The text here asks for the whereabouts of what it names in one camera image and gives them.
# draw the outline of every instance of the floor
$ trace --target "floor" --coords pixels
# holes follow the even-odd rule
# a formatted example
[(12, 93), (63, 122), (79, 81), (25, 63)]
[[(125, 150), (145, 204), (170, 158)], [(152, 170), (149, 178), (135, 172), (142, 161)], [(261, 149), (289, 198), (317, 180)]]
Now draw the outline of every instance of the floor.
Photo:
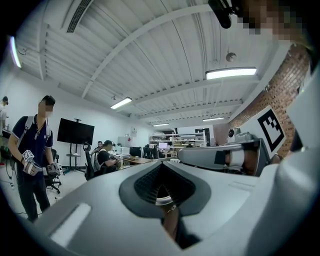
[[(4, 194), (7, 197), (8, 203), (11, 206), (12, 210), (19, 214), (20, 216), (27, 218), (27, 214), (25, 212), (24, 207), (22, 206), (19, 192), (17, 188), (17, 177), (15, 173), (11, 170), (11, 167), (8, 166), (6, 171), (5, 166), (0, 167), (0, 185), (4, 192)], [(55, 190), (46, 189), (46, 194), (48, 196), (48, 199), (50, 201), (50, 204), (53, 205), (56, 201), (63, 198), (68, 193), (72, 192), (79, 186), (81, 186), (83, 183), (86, 182), (85, 174), (80, 171), (70, 171), (66, 175), (61, 174), (59, 176), (61, 186), (59, 187), (60, 194), (58, 194)], [(39, 204), (37, 200), (35, 200), (37, 204), (37, 211), (38, 214), (41, 213)]]

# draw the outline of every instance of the brick wall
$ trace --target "brick wall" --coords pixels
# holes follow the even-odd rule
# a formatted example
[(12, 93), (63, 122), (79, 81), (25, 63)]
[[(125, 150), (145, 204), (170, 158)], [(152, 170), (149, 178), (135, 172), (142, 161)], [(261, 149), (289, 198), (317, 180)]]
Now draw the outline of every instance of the brick wall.
[(297, 89), (304, 80), (308, 67), (309, 57), (305, 48), (300, 45), (292, 45), (280, 68), (269, 82), (268, 92), (262, 91), (244, 111), (230, 122), (230, 126), (239, 127), (271, 105), (286, 135), (286, 141), (278, 151), (278, 154), (284, 157), (290, 149), (295, 131), (286, 109), (297, 96)]

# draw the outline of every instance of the television screen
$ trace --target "television screen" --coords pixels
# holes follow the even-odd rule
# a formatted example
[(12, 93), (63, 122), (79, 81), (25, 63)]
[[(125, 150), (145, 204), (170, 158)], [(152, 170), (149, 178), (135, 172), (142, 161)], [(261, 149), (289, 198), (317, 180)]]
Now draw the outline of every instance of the television screen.
[(73, 144), (85, 144), (87, 142), (92, 145), (94, 130), (95, 127), (92, 125), (61, 118), (57, 141)]

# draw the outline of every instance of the navy polo shirt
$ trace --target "navy polo shirt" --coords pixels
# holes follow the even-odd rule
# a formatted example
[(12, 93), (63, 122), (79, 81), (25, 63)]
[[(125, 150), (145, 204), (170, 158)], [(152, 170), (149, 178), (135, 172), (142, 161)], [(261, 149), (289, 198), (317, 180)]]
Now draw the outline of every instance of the navy polo shirt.
[[(27, 119), (28, 119), (27, 116), (21, 117), (20, 120), (14, 126), (12, 130), (12, 135), (15, 136), (17, 139), (19, 139), (24, 133)], [(26, 150), (30, 150), (34, 155), (33, 160), (39, 166), (42, 167), (44, 149), (52, 148), (53, 146), (53, 133), (51, 131), (51, 135), (47, 140), (47, 124), (46, 123), (44, 123), (39, 135), (36, 137), (37, 132), (38, 132), (37, 115), (35, 115), (33, 119), (33, 123), (29, 128), (29, 130), (27, 130), (25, 135), (23, 136), (23, 139), (19, 145), (18, 150), (20, 151), (21, 154), (23, 154)], [(23, 175), (26, 179), (34, 180), (34, 179), (42, 178), (44, 176), (44, 172), (39, 171), (35, 176), (31, 176), (30, 174), (23, 172)]]

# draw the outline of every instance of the dark pants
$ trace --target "dark pants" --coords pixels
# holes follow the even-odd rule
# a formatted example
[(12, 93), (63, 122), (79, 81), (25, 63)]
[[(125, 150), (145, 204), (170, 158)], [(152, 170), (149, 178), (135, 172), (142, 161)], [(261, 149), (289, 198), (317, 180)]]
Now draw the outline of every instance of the dark pants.
[(29, 180), (24, 177), (23, 171), (18, 169), (17, 183), (21, 203), (28, 215), (28, 220), (33, 222), (38, 218), (35, 198), (38, 201), (42, 212), (50, 207), (46, 192), (45, 178), (42, 177), (41, 179)]

